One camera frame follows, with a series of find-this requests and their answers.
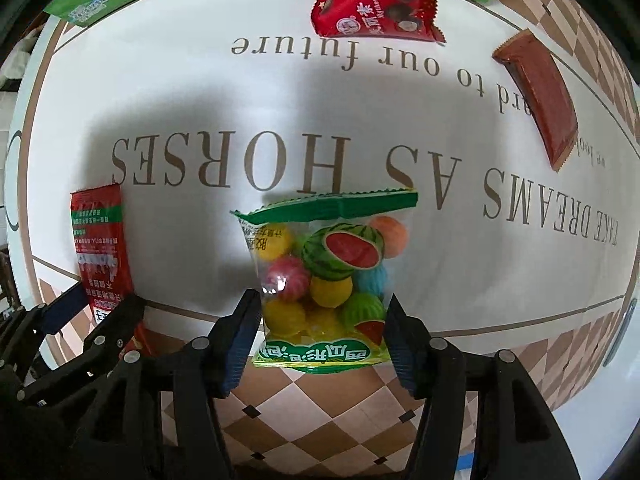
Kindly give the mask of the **colourful gumball candy bag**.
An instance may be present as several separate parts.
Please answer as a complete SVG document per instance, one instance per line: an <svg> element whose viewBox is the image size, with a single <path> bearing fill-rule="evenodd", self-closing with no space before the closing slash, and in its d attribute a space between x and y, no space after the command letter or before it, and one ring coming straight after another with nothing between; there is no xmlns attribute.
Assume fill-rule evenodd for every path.
<svg viewBox="0 0 640 480"><path fill-rule="evenodd" d="M414 188L317 194L233 211L259 281L257 367L335 374L385 363L387 310Z"/></svg>

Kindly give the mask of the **dark red wafer packet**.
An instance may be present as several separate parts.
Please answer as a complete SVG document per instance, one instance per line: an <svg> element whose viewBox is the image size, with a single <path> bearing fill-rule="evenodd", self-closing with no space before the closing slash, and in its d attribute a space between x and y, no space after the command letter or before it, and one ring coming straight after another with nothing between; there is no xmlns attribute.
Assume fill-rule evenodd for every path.
<svg viewBox="0 0 640 480"><path fill-rule="evenodd" d="M559 172L578 139L574 102L548 48L530 29L506 40L492 54L521 91L546 149L549 164Z"/></svg>

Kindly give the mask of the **red white milk candy bag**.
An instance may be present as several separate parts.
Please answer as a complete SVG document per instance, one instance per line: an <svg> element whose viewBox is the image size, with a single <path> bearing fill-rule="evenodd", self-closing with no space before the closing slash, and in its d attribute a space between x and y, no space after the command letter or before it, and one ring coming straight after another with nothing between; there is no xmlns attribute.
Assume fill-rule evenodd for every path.
<svg viewBox="0 0 640 480"><path fill-rule="evenodd" d="M120 185L112 183L73 193L70 220L81 281L94 322L100 324L134 292Z"/></svg>

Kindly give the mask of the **printed tablecloth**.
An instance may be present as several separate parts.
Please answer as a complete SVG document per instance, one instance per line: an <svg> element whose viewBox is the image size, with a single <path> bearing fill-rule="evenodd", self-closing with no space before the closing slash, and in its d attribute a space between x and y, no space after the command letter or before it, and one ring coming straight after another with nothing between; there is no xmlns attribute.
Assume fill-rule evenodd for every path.
<svg viewBox="0 0 640 480"><path fill-rule="evenodd" d="M459 348L510 348L584 478L639 417L639 341L603 366L639 266L639 110L573 0L438 0L444 44L322 39L314 0L140 0L81 29L50 18L2 130L4 211L28 306L78 281L70 196L117 182L145 323L172 350L255 272L235 210L413 186L404 307ZM578 119L555 172L494 51L530 29Z"/></svg>

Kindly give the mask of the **red chocolate ball bag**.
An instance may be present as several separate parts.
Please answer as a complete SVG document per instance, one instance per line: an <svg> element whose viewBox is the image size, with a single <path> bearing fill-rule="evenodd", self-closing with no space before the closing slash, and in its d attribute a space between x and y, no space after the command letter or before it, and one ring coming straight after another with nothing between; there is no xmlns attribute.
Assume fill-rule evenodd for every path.
<svg viewBox="0 0 640 480"><path fill-rule="evenodd" d="M317 0L310 18L321 37L446 41L435 25L437 0Z"/></svg>

